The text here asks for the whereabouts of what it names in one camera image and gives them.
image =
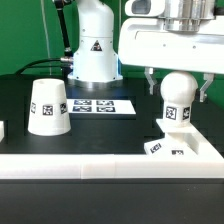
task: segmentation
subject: green wall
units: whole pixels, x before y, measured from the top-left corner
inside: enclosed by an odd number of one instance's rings
[[[127,19],[121,0],[121,23]],[[44,0],[46,24],[49,35],[50,56],[58,58],[63,55],[63,43],[57,12],[52,0]],[[104,0],[115,14],[114,49],[118,50],[119,41],[119,0]],[[219,0],[218,6],[224,6]],[[78,13],[76,3],[64,9],[70,43],[73,51],[78,48]],[[2,1],[0,7],[0,75],[12,74],[25,64],[48,58],[47,44],[42,18],[41,0]],[[48,70],[28,70],[27,73],[46,73]],[[164,77],[168,70],[157,70],[157,77]],[[126,77],[144,78],[144,68],[122,66],[122,74]],[[203,75],[193,73],[199,86],[203,83]],[[219,75],[207,91],[208,96],[216,104],[224,108],[223,99],[224,76]]]

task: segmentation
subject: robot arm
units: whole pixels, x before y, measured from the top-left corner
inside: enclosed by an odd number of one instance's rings
[[[224,16],[215,12],[215,0],[157,1],[126,3],[126,14],[133,18],[121,29],[120,60],[146,67],[151,93],[155,68],[203,72],[206,82],[199,91],[203,101],[214,74],[224,74],[223,58],[217,53],[224,51]]]
[[[61,16],[65,5],[72,0],[55,0]],[[105,88],[121,84],[119,59],[113,50],[114,14],[99,0],[76,0],[79,13],[79,48],[74,54],[62,58],[62,62],[73,62],[68,82],[86,88]],[[70,49],[64,16],[62,24],[65,51]]]

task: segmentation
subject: paper cup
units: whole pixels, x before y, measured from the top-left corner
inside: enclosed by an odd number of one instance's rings
[[[28,131],[35,135],[61,135],[71,129],[65,84],[59,79],[33,82]]]

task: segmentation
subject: white platform edge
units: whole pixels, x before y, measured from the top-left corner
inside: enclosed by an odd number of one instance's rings
[[[0,179],[224,178],[224,160],[147,155],[0,155]]]

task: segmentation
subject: black surface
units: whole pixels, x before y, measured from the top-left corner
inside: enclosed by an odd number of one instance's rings
[[[224,7],[216,7],[214,14],[216,16],[224,16]]]
[[[66,84],[67,98],[127,99],[136,115],[70,114],[72,131],[62,136],[43,137],[27,131],[32,83],[43,76],[0,77],[0,120],[6,137],[0,153],[114,153],[143,154],[144,142],[163,136],[155,119],[162,117],[162,100],[150,96],[145,79],[125,79],[122,87],[87,91]],[[193,104],[191,122],[224,152],[224,111],[212,102]]]
[[[162,117],[162,102],[148,95],[144,79],[125,80],[122,88],[107,91],[67,87],[68,98],[130,99],[135,117],[73,115],[68,135],[30,135],[26,125],[34,78],[41,77],[0,77],[0,120],[8,123],[1,153],[139,154],[145,141],[162,135],[154,122]],[[223,110],[210,101],[193,105],[192,123],[220,153],[223,118]],[[223,224],[224,181],[1,180],[0,214],[3,224]]]

